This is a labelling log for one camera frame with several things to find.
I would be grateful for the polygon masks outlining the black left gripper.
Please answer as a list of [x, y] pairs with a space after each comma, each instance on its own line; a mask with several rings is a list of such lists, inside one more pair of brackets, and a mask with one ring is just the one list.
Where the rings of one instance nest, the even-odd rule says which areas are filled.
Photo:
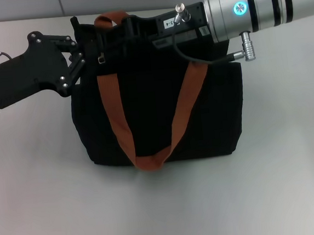
[[[34, 31], [27, 40], [27, 51], [0, 64], [0, 109], [43, 90], [66, 98], [84, 68], [83, 53], [70, 36]], [[63, 53], [71, 54], [69, 67]]]

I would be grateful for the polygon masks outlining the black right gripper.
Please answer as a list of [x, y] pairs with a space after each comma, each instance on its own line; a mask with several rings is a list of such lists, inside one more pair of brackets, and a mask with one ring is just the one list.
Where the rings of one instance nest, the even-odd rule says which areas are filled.
[[209, 36], [203, 3], [188, 5], [186, 10], [190, 20], [180, 21], [177, 27], [174, 26], [175, 11], [146, 19], [131, 15], [123, 19], [121, 25], [102, 31], [104, 48], [110, 49], [132, 42], [136, 45], [152, 45], [156, 49], [162, 49], [173, 45], [173, 33], [178, 44]]

